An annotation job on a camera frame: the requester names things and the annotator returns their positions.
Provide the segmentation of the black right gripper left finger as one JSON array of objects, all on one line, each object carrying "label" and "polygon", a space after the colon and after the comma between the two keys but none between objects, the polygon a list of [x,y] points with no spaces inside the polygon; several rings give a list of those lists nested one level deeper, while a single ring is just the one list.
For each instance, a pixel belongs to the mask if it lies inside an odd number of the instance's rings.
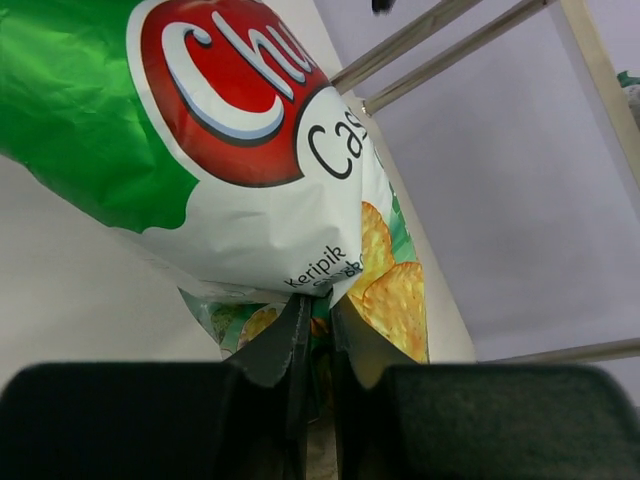
[{"label": "black right gripper left finger", "polygon": [[5,479],[302,479],[311,302],[222,362],[57,362],[1,394]]}]

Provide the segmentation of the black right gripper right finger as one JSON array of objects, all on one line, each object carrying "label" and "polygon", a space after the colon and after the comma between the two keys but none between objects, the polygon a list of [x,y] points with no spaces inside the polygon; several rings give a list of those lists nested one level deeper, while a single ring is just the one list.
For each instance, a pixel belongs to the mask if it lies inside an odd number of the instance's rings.
[{"label": "black right gripper right finger", "polygon": [[331,312],[342,479],[635,479],[639,419],[604,371],[419,364],[348,300]]}]

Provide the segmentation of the green Chuba seaweed bag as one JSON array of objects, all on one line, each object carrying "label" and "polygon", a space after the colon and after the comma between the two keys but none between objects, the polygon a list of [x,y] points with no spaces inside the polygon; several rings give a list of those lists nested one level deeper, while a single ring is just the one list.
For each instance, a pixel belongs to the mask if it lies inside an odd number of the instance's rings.
[{"label": "green Chuba seaweed bag", "polygon": [[632,116],[637,126],[640,126],[640,78],[625,70],[617,74],[617,80],[626,96]]},{"label": "green Chuba seaweed bag", "polygon": [[424,274],[365,126],[259,1],[5,1],[1,151],[172,273],[224,355],[295,294],[428,358]]}]

